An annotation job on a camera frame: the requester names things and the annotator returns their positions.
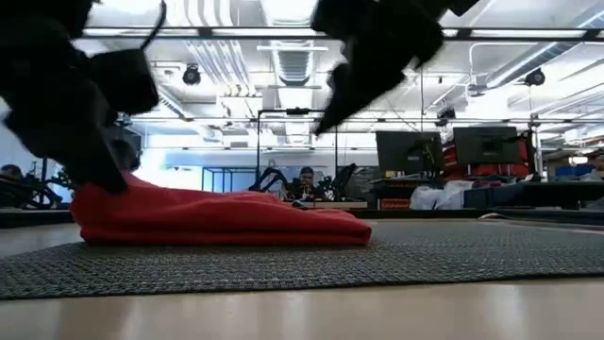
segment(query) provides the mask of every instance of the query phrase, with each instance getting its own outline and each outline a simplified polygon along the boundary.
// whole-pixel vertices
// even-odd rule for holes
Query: monitor screen
[[[518,164],[516,127],[454,127],[457,164]]]
[[[377,131],[376,141],[382,171],[404,171],[409,175],[445,169],[438,132]]]

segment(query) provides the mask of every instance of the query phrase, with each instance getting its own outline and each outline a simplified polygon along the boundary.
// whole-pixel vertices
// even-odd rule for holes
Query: ceiling
[[[166,2],[167,26],[307,26],[314,4],[313,0]],[[89,26],[152,26],[158,16],[158,3],[105,0],[92,11]],[[604,1],[482,0],[462,17],[448,12],[441,24],[444,27],[603,27],[604,20],[601,21],[598,14],[604,14]],[[87,40],[77,43],[85,51],[97,53],[135,47],[141,42]],[[604,93],[600,86],[600,79],[604,78],[601,64],[604,45],[582,43],[553,47],[548,48],[547,43],[449,42],[422,74],[405,71],[408,79],[404,83],[356,116],[398,119],[397,122],[344,124],[339,132],[350,133],[342,134],[340,138],[349,145],[375,146],[372,131],[419,128],[419,124],[410,125],[402,120],[417,120],[422,117],[422,110],[426,113],[424,118],[434,118],[444,107],[455,108],[457,116],[462,118],[527,118],[532,112],[550,118],[604,118]],[[392,53],[395,48],[384,46],[383,51],[376,51],[376,62],[379,62],[380,53]],[[329,70],[343,59],[340,49],[341,44],[332,41],[155,41],[147,49],[147,57],[154,67],[162,98],[171,105],[164,103],[154,111],[138,116],[142,119],[135,119],[132,128],[141,134],[162,136],[153,139],[162,144],[148,144],[153,147],[255,145],[256,126],[244,120],[255,117],[259,109],[296,106],[321,109],[326,105],[330,96],[327,76]],[[549,54],[548,58],[539,56],[545,58],[545,63],[529,66],[542,68],[545,84],[531,88],[519,85],[519,80],[536,67],[524,73],[527,66],[514,72],[510,70],[523,65],[528,57],[534,57],[535,51],[540,50],[545,50],[542,54]],[[197,85],[189,86],[182,80],[188,64],[200,65],[201,81]],[[496,81],[501,75],[508,75],[511,81]],[[490,88],[474,91],[473,85]],[[188,117],[208,120],[143,120],[176,117],[174,110],[168,107],[177,108]],[[279,117],[279,114],[267,113],[266,117]],[[260,135],[264,145],[272,146],[334,144],[331,135],[320,141],[310,137],[311,125],[276,121],[263,124]],[[526,128],[527,125],[519,124],[518,127]],[[436,129],[433,124],[424,124],[421,128]],[[588,126],[588,129],[572,124],[540,128],[545,145],[577,145],[583,144],[583,135],[589,135],[590,140],[600,136],[598,125]]]

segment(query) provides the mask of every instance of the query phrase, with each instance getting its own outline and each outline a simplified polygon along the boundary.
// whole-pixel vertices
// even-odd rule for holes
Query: pipe
[[[578,28],[602,28],[604,27],[604,10],[598,4],[581,14],[572,26]],[[519,77],[539,68],[540,66],[554,60],[562,54],[578,46],[578,42],[550,42],[539,43],[535,50],[527,51],[519,59],[503,66],[493,72],[486,81],[487,89],[495,89],[508,84]]]
[[[204,1],[203,12],[213,14],[214,11],[215,11],[214,0]],[[205,24],[204,21],[201,19],[201,16],[199,15],[199,1],[198,0],[189,1],[189,7],[185,13],[185,16],[187,17],[187,20],[189,21],[190,26],[204,26],[204,24]],[[214,16],[205,16],[204,15],[204,18],[208,21],[207,26],[218,26],[218,22],[216,21],[216,18]],[[233,93],[236,94],[239,90],[235,86],[235,82],[233,81],[233,78],[231,77],[227,66],[224,64],[224,61],[222,60],[222,57],[220,56],[220,53],[218,52],[216,45],[213,42],[202,42],[199,44],[198,47],[203,48],[203,50],[206,52],[206,56],[209,59],[209,64],[211,64],[212,67],[217,70],[218,77],[221,78],[223,83],[229,87],[230,92],[232,94]]]
[[[169,16],[168,20],[170,22],[177,22],[180,26],[181,25],[185,25],[185,26],[191,25],[191,20],[189,20],[189,18],[187,17],[187,13],[186,13],[187,11],[186,11],[184,5],[185,5],[184,0],[176,0],[176,1],[171,2],[172,7],[167,11],[167,15]],[[219,73],[217,72],[217,70],[213,67],[211,62],[208,62],[207,58],[204,58],[201,55],[201,53],[196,48],[196,46],[193,44],[193,42],[185,41],[183,43],[185,44],[185,46],[187,47],[189,52],[191,52],[191,54],[195,58],[195,61],[201,65],[201,67],[204,69],[204,71],[206,71],[206,74],[208,75],[208,77],[210,77],[211,81],[216,86],[223,87],[225,85],[225,82],[219,78]]]
[[[603,93],[599,89],[602,85],[604,85],[604,83],[597,84],[591,88],[588,88],[588,89],[582,90],[578,93],[569,95],[558,102],[542,105],[541,107],[535,108],[533,111],[538,113],[540,116],[542,116],[542,115],[548,115],[550,113],[554,113],[556,111],[560,111],[563,109],[572,108],[572,107],[581,105],[583,103],[594,101],[595,99],[598,99],[603,95]]]
[[[230,0],[219,1],[219,21],[223,26],[233,26],[233,22],[230,19]],[[227,47],[229,48],[228,54],[232,57],[232,66],[237,78],[245,87],[247,87],[248,94],[256,94],[256,88],[249,80],[249,74],[247,73],[245,60],[243,59],[243,51],[239,42],[229,41]]]
[[[522,46],[522,45],[535,45],[536,42],[476,42],[470,46],[468,51],[468,58],[470,60],[470,81],[474,76],[474,49],[480,46]]]
[[[428,107],[425,109],[425,111],[430,110],[431,108],[433,108],[436,104],[438,104],[441,100],[445,99],[450,93],[452,93],[453,91],[455,91],[455,89],[458,86],[462,86],[463,83],[467,82],[468,80],[471,80],[471,77],[469,76],[465,76],[463,77],[460,81],[458,81],[457,83],[455,83],[453,86],[451,86],[450,89],[446,90],[445,93],[441,94],[438,98],[434,99],[434,101],[432,101],[432,103],[430,105],[428,105]]]

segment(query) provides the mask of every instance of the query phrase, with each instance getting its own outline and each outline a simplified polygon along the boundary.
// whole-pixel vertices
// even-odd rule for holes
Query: textured mat
[[[368,247],[97,247],[0,259],[0,298],[604,275],[604,236],[489,223],[380,224]]]

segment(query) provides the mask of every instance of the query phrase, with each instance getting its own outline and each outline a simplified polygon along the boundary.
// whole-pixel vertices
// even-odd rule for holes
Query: man
[[[299,190],[295,190],[294,193],[290,193],[291,196],[296,199],[303,200],[324,199],[324,193],[318,188],[314,187],[314,170],[312,170],[311,167],[305,166],[300,169],[298,179],[301,188],[299,188]]]
[[[15,164],[3,165],[0,168],[0,175],[0,207],[23,207],[25,200],[30,199],[33,192],[26,187],[18,186],[24,180],[21,168]]]
[[[314,185],[314,170],[312,170],[312,168],[309,166],[303,167],[302,169],[300,169],[299,178],[304,185],[308,185],[312,188],[312,186]]]

